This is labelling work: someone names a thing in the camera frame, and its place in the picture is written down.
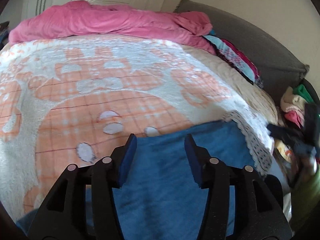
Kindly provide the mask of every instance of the upholstered headboard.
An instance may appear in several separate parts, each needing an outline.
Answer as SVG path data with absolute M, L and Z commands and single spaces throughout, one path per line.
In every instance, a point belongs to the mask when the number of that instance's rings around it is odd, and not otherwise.
M 181 0 L 175 12 L 206 13 L 216 36 L 233 43 L 260 70 L 264 90 L 276 105 L 288 86 L 295 87 L 306 76 L 309 66 L 301 63 L 276 39 L 255 25 L 215 7 Z

